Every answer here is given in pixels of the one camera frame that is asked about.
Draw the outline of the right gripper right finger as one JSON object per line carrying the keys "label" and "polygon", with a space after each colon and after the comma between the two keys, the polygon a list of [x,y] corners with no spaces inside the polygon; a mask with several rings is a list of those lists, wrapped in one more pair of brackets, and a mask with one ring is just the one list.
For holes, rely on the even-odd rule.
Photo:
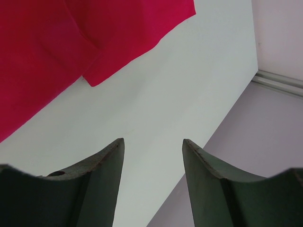
{"label": "right gripper right finger", "polygon": [[236,168],[185,139],[183,162],[197,227],[300,227],[303,170],[266,178]]}

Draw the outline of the red t shirt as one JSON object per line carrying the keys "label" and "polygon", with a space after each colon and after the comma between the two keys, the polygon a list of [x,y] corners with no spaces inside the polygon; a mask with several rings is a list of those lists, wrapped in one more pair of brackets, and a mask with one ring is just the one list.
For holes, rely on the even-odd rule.
{"label": "red t shirt", "polygon": [[99,85],[195,13],[192,0],[1,1],[1,140],[80,77]]}

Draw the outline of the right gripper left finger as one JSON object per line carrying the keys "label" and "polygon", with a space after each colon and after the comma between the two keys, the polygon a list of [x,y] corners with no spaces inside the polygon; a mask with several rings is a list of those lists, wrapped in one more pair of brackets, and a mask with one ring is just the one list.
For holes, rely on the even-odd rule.
{"label": "right gripper left finger", "polygon": [[3,227],[110,227],[124,162],[118,138],[98,153],[48,176],[0,166]]}

